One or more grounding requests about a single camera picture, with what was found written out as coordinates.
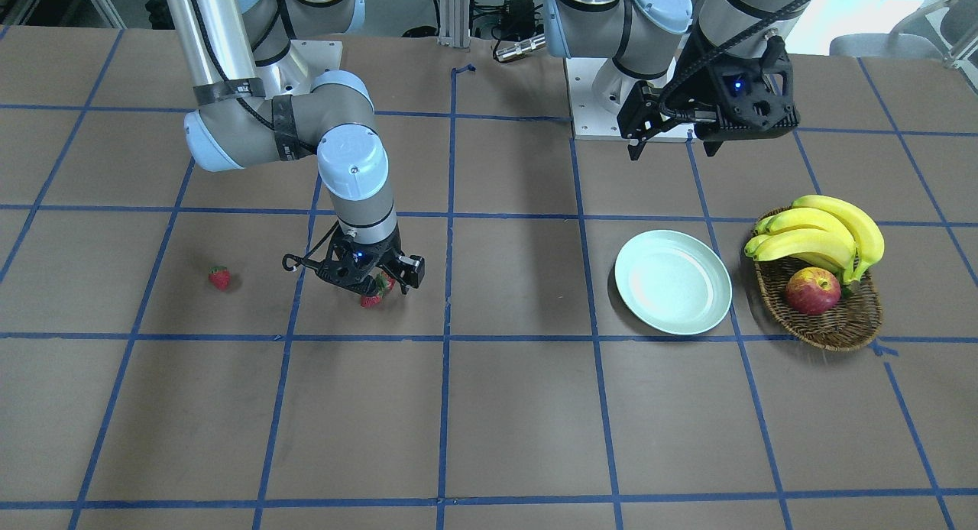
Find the light blue plate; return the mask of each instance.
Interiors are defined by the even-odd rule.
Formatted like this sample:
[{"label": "light blue plate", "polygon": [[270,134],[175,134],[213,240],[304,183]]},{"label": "light blue plate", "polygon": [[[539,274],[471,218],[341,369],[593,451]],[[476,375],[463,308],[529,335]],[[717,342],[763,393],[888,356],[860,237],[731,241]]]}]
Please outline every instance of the light blue plate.
[{"label": "light blue plate", "polygon": [[643,322],[676,335],[720,324],[733,289],[720,258],[680,231],[647,231],[618,252],[614,279],[625,304]]}]

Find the apple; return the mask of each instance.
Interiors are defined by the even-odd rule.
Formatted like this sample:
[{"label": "apple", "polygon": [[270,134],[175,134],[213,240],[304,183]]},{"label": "apple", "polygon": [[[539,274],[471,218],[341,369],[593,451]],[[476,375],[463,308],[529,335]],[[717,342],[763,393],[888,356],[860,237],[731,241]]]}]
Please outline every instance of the apple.
[{"label": "apple", "polygon": [[820,315],[839,302],[842,287],[826,269],[806,267],[794,273],[785,287],[785,296],[794,310]]}]

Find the strawberry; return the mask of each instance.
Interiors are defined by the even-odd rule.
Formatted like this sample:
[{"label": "strawberry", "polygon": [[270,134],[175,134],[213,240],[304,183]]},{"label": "strawberry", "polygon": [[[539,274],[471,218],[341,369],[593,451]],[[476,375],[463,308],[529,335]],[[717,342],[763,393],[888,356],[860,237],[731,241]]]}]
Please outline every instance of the strawberry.
[{"label": "strawberry", "polygon": [[227,267],[214,267],[207,273],[207,279],[214,284],[216,289],[224,291],[231,283],[231,272],[228,271]]},{"label": "strawberry", "polygon": [[360,307],[365,309],[380,305],[381,300],[384,300],[384,296],[394,289],[394,284],[396,283],[392,277],[384,272],[379,273],[374,279],[377,281],[377,286],[380,287],[380,291],[377,291],[377,295],[373,297],[360,296]]}]

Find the banana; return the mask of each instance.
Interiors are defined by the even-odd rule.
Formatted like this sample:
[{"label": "banana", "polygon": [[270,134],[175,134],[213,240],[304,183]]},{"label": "banana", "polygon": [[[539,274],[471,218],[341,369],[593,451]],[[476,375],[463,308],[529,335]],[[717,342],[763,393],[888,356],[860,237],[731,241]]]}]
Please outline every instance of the banana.
[{"label": "banana", "polygon": [[846,228],[831,213],[814,207],[795,207],[782,211],[768,221],[765,234],[780,234],[783,231],[794,231],[797,228],[818,228],[818,230],[835,234],[845,242],[850,249],[856,249],[856,240]]},{"label": "banana", "polygon": [[833,273],[835,276],[842,276],[842,269],[835,266],[834,263],[825,259],[818,253],[795,253],[792,255],[795,259],[801,259],[802,261],[812,265],[813,267],[818,267],[820,269],[826,269],[828,272]]},{"label": "banana", "polygon": [[850,270],[852,266],[843,267],[846,283],[859,280],[860,277],[863,277],[866,269],[883,259],[885,248],[883,233],[880,233],[876,223],[859,207],[842,199],[820,195],[801,196],[800,199],[792,202],[792,207],[814,207],[827,211],[842,221],[846,228],[849,228],[849,232],[852,233],[853,239],[856,241],[859,266],[853,270]]},{"label": "banana", "polygon": [[818,228],[798,228],[774,234],[754,252],[756,261],[773,261],[798,253],[814,253],[841,269],[852,269],[856,252],[839,237]]},{"label": "banana", "polygon": [[757,251],[759,245],[770,238],[767,234],[758,234],[754,238],[750,238],[747,241],[747,245],[743,246],[743,254],[748,257],[754,258],[754,252]]},{"label": "banana", "polygon": [[767,231],[768,231],[768,223],[774,217],[776,217],[776,216],[778,216],[778,215],[777,214],[774,214],[774,215],[765,217],[764,219],[761,219],[760,221],[758,221],[757,222],[757,225],[754,226],[755,233],[757,233],[757,234],[765,234],[765,233],[767,233]]}]

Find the wicker basket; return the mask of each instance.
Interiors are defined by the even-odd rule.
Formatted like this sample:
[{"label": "wicker basket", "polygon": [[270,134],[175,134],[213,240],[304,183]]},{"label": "wicker basket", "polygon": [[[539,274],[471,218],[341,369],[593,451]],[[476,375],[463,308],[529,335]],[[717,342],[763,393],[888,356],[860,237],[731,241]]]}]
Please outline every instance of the wicker basket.
[{"label": "wicker basket", "polygon": [[[761,219],[786,209],[789,208],[772,210]],[[809,266],[793,257],[765,263],[754,262],[765,307],[787,331],[820,349],[853,351],[869,345],[883,324],[883,308],[870,273],[866,272],[859,283],[853,283],[853,295],[843,298],[835,307],[820,315],[804,315],[787,304],[785,286],[794,273]]]}]

